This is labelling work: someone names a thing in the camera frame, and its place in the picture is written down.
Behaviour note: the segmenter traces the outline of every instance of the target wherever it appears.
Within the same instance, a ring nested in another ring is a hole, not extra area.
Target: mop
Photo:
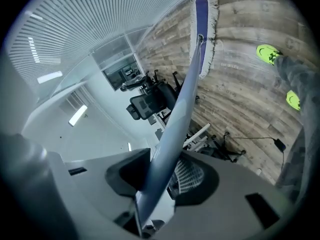
[[[150,162],[143,186],[135,196],[140,228],[145,226],[175,171],[195,105],[198,79],[208,74],[213,59],[218,1],[191,2],[190,67]]]

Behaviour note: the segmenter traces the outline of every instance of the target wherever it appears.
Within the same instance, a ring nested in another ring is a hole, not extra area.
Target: gray pants
[[[274,65],[300,99],[303,128],[275,184],[296,202],[308,194],[309,181],[320,158],[320,74],[287,56],[277,57]]]

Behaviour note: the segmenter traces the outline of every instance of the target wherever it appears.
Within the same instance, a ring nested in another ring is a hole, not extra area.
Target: mop head
[[[204,42],[201,45],[199,79],[205,78],[209,73],[214,57],[218,15],[218,0],[191,0],[190,62],[196,49],[198,35],[204,37]]]

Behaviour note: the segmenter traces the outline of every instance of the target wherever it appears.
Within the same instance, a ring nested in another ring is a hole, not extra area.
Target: ceiling
[[[181,0],[31,0],[5,42],[15,69],[49,99],[83,58],[117,37],[154,25]],[[39,84],[38,77],[63,77]]]

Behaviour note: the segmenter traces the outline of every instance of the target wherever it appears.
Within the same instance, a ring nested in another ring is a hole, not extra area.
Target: mop handle
[[[144,185],[142,190],[135,195],[137,215],[142,228],[168,187],[186,140],[196,100],[198,78],[201,73],[200,59],[203,41],[203,36],[199,35],[189,71],[150,162]]]

